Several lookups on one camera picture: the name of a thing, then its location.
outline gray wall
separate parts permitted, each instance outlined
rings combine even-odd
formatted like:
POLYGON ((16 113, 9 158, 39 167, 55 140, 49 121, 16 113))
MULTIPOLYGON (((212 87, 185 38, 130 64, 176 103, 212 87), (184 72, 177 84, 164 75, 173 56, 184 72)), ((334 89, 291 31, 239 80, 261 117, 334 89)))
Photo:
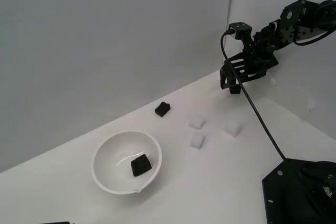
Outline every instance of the gray wall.
MULTIPOLYGON (((253 34, 280 17, 283 8, 297 0, 232 0, 229 23, 246 22, 253 34)), ((270 69, 270 76, 251 82, 271 99, 336 139, 336 34, 310 46, 290 45, 276 51, 279 65, 270 69), (315 107, 308 113, 308 108, 315 107)), ((240 43, 228 38, 230 55, 242 49, 240 43)))
POLYGON ((0 0, 0 172, 216 69, 229 0, 0 0))

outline white cube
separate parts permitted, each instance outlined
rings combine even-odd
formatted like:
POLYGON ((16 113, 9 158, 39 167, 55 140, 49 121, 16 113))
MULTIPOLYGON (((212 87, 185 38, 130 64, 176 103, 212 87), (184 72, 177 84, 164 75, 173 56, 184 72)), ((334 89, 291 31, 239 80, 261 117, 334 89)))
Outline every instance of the white cube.
POLYGON ((242 130, 242 125, 231 119, 224 120, 223 125, 223 130, 234 137, 236 137, 238 133, 242 130))
POLYGON ((192 115, 189 118, 189 126, 197 130, 200 130, 202 128, 204 122, 205 119, 201 115, 192 115))
POLYGON ((204 139, 204 133, 195 132, 190 140, 190 146, 196 149, 200 149, 204 139))

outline black cable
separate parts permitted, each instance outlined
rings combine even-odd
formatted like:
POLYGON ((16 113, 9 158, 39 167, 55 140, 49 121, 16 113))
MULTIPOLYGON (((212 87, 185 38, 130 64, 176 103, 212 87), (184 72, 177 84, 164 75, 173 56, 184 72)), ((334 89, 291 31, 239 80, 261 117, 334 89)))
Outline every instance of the black cable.
POLYGON ((228 31, 226 31, 226 32, 222 35, 222 37, 221 37, 221 39, 220 39, 221 48, 222 48, 222 52, 223 52, 224 58, 226 59, 226 61, 227 61, 228 65, 229 65, 229 67, 231 68, 231 71, 233 72, 235 78, 237 79, 237 81, 238 81, 238 83, 239 83, 239 85, 240 85, 240 87, 241 87, 241 90, 243 91, 244 95, 246 96, 246 98, 247 98, 248 102, 250 103, 252 109, 253 109, 254 112, 256 113, 256 115, 257 115, 257 117, 258 117, 258 119, 259 119, 261 125, 263 126, 264 130, 266 131, 267 136, 269 137, 269 139, 270 139, 271 142, 273 143, 275 149, 277 150, 277 152, 279 153, 279 155, 281 156, 281 158, 283 159, 283 161, 287 162, 287 159, 286 159, 285 155, 282 153, 282 151, 280 150, 279 146, 278 146, 277 143, 275 142, 274 138, 272 137, 271 133, 269 132, 268 128, 266 127, 266 125, 265 125, 263 119, 261 118, 261 116, 260 116, 260 114, 259 114, 259 112, 258 112, 256 106, 253 104, 253 101, 251 100, 251 97, 248 95, 246 89, 244 88, 243 83, 241 82, 241 80, 240 80, 238 74, 236 73, 235 68, 232 66, 231 62, 230 62, 229 59, 227 58, 227 55, 226 55, 225 50, 224 50, 223 40, 224 40, 224 37, 225 37, 226 35, 232 33, 232 31, 234 32, 233 29, 229 29, 228 31))
POLYGON ((267 136, 269 137, 269 139, 271 140, 271 142, 273 143, 273 146, 275 147, 275 149, 277 150, 277 152, 279 153, 279 155, 281 156, 281 158, 283 159, 283 162, 285 163, 285 165, 287 166, 287 168, 292 172, 292 174, 294 175, 294 177, 297 179, 299 185, 301 186, 304 194, 306 195, 306 197, 312 202, 314 208, 316 209, 316 211, 318 212, 318 214, 320 216, 323 216, 325 217, 326 219, 329 219, 328 216, 326 215, 326 213, 324 213, 319 205, 315 202, 315 200, 312 198, 312 196, 310 195, 310 193, 308 192, 308 190, 306 189, 303 181, 300 179, 299 175, 295 172, 295 170, 291 167, 291 165, 289 164, 289 161, 287 160, 287 158, 285 157, 285 155, 282 153, 282 151, 280 150, 278 144, 275 142, 273 136, 271 135, 271 133, 269 132, 268 128, 266 127, 262 117, 260 116, 259 114, 259 111, 257 110, 256 106, 253 104, 253 101, 251 99, 251 97, 249 96, 249 94, 247 93, 246 89, 244 88, 244 85, 243 83, 241 82, 238 74, 236 73, 236 70, 234 68, 234 66, 232 65, 232 63, 230 62, 229 58, 227 57, 226 55, 226 52, 224 50, 224 45, 223 45, 223 40, 224 40, 224 37, 226 35, 229 35, 229 34, 234 34, 235 31, 233 29, 229 29, 227 30, 223 35, 222 37, 220 38, 220 43, 221 43, 221 49, 222 49, 222 53, 224 55, 224 58, 226 59, 226 62, 228 64, 228 66, 230 67, 232 73, 234 74, 236 80, 238 81, 239 83, 239 86, 241 87, 241 90, 243 91, 244 95, 246 96, 248 102, 250 103, 252 109, 254 110, 254 112, 256 113, 261 125, 263 126, 267 136))
POLYGON ((310 41, 303 42, 303 43, 297 43, 296 40, 297 40, 297 37, 298 37, 298 31, 296 31, 296 32, 294 33, 293 43, 294 43, 295 45, 297 45, 297 46, 307 46, 307 45, 313 44, 313 43, 315 43, 315 42, 317 42, 317 41, 319 41, 319 40, 321 40, 321 39, 326 38, 326 36, 331 35, 334 31, 335 31, 335 30, 330 30, 330 31, 328 31, 328 32, 326 32, 326 33, 324 33, 324 34, 322 34, 321 36, 319 36, 319 37, 317 37, 317 38, 315 38, 315 39, 312 39, 312 40, 310 40, 310 41))

